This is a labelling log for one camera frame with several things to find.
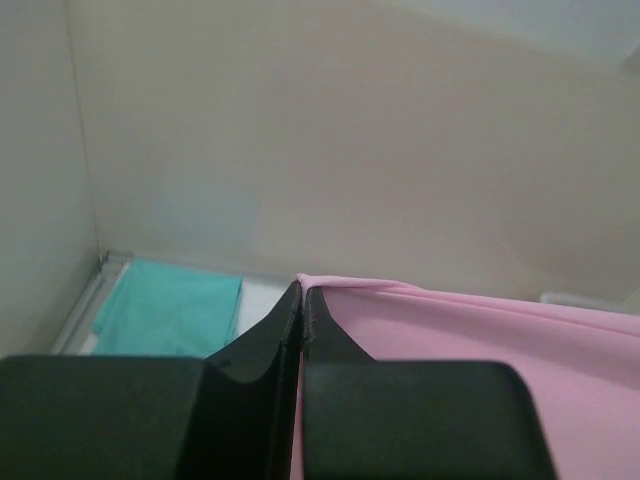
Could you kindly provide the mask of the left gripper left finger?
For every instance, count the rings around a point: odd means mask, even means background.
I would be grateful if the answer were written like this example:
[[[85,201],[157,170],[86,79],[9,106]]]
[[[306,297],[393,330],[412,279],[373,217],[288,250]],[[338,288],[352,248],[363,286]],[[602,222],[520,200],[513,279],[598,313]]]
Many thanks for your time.
[[[286,479],[290,475],[302,287],[206,358],[179,466],[182,479]]]

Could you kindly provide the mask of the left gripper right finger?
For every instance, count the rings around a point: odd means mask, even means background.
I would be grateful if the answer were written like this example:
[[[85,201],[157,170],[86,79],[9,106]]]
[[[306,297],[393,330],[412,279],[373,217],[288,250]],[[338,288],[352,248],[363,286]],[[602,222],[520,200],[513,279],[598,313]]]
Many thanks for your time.
[[[332,317],[321,287],[307,291],[303,316],[305,363],[375,362]]]

